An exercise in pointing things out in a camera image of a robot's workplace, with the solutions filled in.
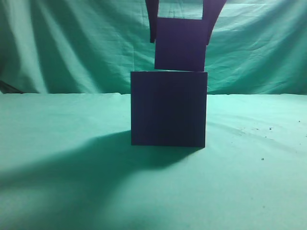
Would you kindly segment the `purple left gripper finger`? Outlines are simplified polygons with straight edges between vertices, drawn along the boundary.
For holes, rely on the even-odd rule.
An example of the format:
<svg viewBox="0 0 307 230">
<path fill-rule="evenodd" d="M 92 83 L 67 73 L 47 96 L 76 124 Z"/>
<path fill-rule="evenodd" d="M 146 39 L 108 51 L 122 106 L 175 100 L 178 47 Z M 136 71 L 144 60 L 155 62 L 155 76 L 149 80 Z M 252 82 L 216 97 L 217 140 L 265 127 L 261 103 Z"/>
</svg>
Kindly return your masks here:
<svg viewBox="0 0 307 230">
<path fill-rule="evenodd" d="M 159 0 L 145 0 L 150 27 L 150 43 L 155 43 L 157 33 L 157 18 Z"/>
</svg>

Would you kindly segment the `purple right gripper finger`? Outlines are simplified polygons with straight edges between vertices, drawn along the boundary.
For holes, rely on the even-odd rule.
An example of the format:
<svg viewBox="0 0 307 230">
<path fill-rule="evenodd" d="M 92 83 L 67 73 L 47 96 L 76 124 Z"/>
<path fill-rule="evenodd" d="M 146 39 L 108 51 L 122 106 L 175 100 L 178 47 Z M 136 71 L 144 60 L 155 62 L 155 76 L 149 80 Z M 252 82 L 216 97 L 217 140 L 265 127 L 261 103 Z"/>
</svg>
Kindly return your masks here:
<svg viewBox="0 0 307 230">
<path fill-rule="evenodd" d="M 207 23 L 207 45 L 210 42 L 213 28 L 225 4 L 226 0 L 203 1 L 202 19 Z"/>
</svg>

